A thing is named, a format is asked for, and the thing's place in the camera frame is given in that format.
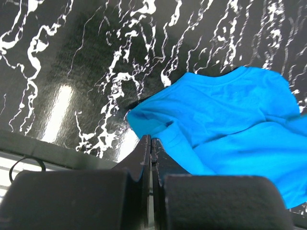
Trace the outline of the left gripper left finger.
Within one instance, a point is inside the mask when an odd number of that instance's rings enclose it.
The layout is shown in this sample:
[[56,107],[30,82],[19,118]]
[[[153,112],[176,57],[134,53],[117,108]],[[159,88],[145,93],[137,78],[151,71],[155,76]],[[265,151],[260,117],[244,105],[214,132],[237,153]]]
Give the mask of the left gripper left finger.
[[111,169],[19,173],[0,204],[3,230],[142,230],[151,138]]

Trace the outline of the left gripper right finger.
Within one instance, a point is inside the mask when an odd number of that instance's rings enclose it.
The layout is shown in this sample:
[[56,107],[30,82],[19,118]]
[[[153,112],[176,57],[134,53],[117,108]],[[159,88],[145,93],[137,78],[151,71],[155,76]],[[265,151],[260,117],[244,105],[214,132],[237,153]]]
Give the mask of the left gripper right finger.
[[292,230],[274,184],[259,176],[193,176],[152,140],[157,230]]

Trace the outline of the blue t-shirt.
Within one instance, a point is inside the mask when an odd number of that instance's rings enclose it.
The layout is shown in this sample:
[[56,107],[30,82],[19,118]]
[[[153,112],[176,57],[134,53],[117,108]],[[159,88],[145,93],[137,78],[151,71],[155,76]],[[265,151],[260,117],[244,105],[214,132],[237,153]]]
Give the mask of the blue t-shirt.
[[287,208],[307,200],[307,117],[279,73],[238,67],[186,73],[127,114],[134,133],[161,141],[193,175],[268,178]]

